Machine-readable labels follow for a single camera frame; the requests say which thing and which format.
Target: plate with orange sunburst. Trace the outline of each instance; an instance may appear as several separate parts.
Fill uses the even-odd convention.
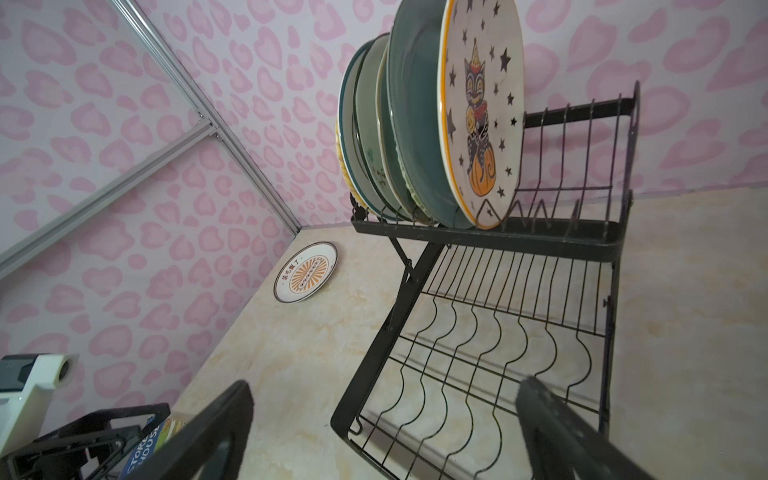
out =
[[[318,242],[291,257],[275,279],[277,301],[293,303],[315,293],[336,267],[338,252],[333,243]]]

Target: wall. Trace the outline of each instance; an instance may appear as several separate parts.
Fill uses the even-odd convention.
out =
[[[0,251],[197,121],[105,0],[2,2],[0,51]]]
[[[295,215],[303,224],[321,224],[347,221],[350,213],[333,154],[343,70],[359,45],[391,28],[398,3],[142,5]],[[495,6],[495,0],[474,3]],[[632,179],[637,193],[766,182],[763,3],[520,0],[526,108],[631,94],[640,79],[643,127]],[[603,127],[594,126],[595,147],[608,143],[597,134],[607,131]],[[557,138],[545,137],[545,147],[556,151]],[[604,177],[593,170],[591,180]],[[545,183],[556,184],[558,178],[546,175]]]
[[[214,139],[0,281],[0,356],[80,353],[45,430],[173,403],[292,240]]]

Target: plate with cat design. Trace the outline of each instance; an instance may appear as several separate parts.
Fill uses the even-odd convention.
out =
[[[515,194],[523,117],[523,38],[513,0],[448,0],[438,119],[443,166],[469,221],[496,227]]]
[[[337,258],[336,247],[330,242],[303,248],[277,274],[273,288],[277,301],[299,302],[315,293],[333,273]]]

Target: cat face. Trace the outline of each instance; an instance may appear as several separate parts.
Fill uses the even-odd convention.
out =
[[[477,105],[485,96],[485,62],[482,63],[480,70],[475,73],[472,71],[469,63],[464,60],[464,75],[466,77],[467,102],[470,105]]]

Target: wire rack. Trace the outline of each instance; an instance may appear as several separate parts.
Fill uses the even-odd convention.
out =
[[[529,376],[608,434],[639,107],[636,84],[632,98],[527,114],[494,230],[387,223],[353,202],[357,231],[389,237],[405,269],[331,426],[382,473],[530,478],[515,408]],[[428,241],[415,265],[398,238]]]

